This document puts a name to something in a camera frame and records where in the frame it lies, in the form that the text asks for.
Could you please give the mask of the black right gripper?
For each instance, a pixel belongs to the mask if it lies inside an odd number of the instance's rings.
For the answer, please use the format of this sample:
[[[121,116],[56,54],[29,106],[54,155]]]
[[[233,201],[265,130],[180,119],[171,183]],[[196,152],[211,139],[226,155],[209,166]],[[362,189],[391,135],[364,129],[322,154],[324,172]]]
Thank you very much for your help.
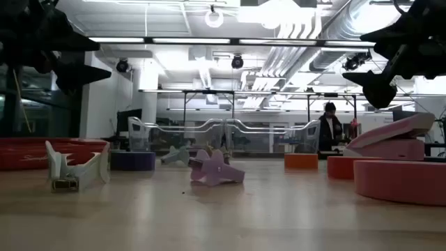
[[[393,24],[360,36],[375,43],[375,53],[388,59],[385,74],[343,73],[343,78],[362,87],[376,109],[389,106],[397,94],[390,79],[423,75],[433,79],[446,74],[446,0],[392,0],[400,13]]]

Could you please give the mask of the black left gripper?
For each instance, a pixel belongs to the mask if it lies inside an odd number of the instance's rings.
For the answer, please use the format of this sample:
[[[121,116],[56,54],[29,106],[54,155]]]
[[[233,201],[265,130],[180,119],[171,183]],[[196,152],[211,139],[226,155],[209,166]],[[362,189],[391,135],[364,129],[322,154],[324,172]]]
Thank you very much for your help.
[[[58,0],[0,0],[0,66],[53,71],[56,85],[68,95],[112,73],[83,63],[58,64],[53,51],[98,51],[100,44],[77,33],[57,4]]]

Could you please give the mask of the pink stapler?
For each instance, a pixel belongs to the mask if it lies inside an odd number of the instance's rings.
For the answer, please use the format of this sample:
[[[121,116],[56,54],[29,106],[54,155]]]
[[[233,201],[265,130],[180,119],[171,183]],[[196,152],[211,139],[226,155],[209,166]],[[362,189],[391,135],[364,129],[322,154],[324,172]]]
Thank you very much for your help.
[[[433,114],[418,113],[375,128],[353,139],[343,155],[421,161],[424,159],[424,142],[418,137],[428,133],[434,121]]]

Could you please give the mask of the red stapler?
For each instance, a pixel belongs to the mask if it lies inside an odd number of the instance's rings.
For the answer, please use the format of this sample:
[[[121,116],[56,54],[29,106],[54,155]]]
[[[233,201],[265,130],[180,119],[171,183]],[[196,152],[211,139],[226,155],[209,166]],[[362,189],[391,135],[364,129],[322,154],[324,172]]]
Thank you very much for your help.
[[[57,137],[0,138],[0,171],[47,169],[49,162],[45,142],[67,157],[69,165],[85,164],[101,153],[108,142],[101,139]]]

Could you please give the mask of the red tape roll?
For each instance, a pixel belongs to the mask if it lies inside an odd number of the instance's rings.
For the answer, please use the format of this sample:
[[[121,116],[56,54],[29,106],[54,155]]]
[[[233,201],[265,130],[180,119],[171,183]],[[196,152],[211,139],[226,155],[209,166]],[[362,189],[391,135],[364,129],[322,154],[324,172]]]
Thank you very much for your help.
[[[373,157],[329,156],[327,173],[329,178],[353,180],[355,178],[354,162],[356,160],[383,160]]]

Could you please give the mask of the purple tape roll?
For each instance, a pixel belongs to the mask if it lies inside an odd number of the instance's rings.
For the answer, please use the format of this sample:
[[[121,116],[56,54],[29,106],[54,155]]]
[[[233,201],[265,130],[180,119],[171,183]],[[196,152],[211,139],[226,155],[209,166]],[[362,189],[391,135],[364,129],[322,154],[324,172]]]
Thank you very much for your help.
[[[112,151],[110,169],[116,171],[153,171],[156,167],[154,152]]]

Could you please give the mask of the pink tape roll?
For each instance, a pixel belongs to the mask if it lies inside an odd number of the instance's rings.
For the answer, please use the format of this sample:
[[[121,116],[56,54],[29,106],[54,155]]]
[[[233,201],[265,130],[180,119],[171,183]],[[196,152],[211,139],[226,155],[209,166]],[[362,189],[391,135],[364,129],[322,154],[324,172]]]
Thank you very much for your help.
[[[446,163],[356,160],[355,192],[386,201],[446,206]]]

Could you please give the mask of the blue staple remover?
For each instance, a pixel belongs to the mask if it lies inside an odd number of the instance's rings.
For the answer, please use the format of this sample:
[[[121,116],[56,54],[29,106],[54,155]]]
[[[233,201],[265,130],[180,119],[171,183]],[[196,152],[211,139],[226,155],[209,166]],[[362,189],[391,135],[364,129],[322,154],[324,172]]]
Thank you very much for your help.
[[[185,165],[187,165],[189,162],[189,158],[190,154],[185,146],[182,146],[179,149],[175,148],[174,146],[170,146],[168,154],[162,156],[160,158],[160,161],[162,165],[177,161],[181,161]]]

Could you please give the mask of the pale grey-green staple remover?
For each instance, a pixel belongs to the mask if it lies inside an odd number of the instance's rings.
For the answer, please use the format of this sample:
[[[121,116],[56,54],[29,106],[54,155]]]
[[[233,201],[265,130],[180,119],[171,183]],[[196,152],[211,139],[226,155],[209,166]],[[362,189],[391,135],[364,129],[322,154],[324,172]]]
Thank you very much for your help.
[[[81,140],[72,153],[61,153],[46,141],[51,192],[79,192],[98,178],[110,182],[109,147],[102,140]]]

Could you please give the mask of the person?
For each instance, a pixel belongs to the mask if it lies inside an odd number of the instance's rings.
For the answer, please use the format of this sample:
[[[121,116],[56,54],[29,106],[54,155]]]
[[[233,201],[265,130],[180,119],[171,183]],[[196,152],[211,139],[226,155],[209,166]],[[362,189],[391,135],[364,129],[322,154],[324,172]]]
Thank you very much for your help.
[[[320,121],[318,149],[320,151],[331,151],[333,146],[338,146],[340,143],[343,130],[335,113],[335,104],[327,102],[323,115],[318,118]]]

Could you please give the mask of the clear plastic bin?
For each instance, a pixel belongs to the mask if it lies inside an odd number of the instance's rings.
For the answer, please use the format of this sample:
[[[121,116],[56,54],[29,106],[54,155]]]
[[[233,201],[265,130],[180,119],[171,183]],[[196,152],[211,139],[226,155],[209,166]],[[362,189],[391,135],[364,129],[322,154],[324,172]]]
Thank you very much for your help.
[[[234,153],[316,153],[320,123],[302,125],[287,123],[243,122],[228,119],[226,142]]]
[[[128,119],[129,147],[132,151],[168,151],[179,149],[219,148],[224,134],[222,119],[209,119],[201,125],[158,125],[144,123],[136,117]]]

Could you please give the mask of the long ceiling light bar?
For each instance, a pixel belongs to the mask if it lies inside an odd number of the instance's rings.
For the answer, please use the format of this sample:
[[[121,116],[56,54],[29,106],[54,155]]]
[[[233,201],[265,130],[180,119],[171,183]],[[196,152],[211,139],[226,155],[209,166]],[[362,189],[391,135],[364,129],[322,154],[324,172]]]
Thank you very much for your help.
[[[141,45],[230,45],[270,47],[372,48],[361,40],[278,39],[278,38],[191,38],[191,37],[90,37],[101,44]]]

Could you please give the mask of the silver ventilation duct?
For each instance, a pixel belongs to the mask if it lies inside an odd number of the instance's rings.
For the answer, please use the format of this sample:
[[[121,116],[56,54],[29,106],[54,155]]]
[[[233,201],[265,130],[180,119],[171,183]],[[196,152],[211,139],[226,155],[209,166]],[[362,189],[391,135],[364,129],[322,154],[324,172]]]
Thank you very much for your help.
[[[377,0],[352,0],[331,25],[325,29],[321,38],[326,40],[358,40],[362,34],[382,29],[393,23],[400,13],[391,5],[370,4]],[[323,51],[309,48],[314,54],[303,66],[314,72],[323,72],[345,55],[340,51]]]

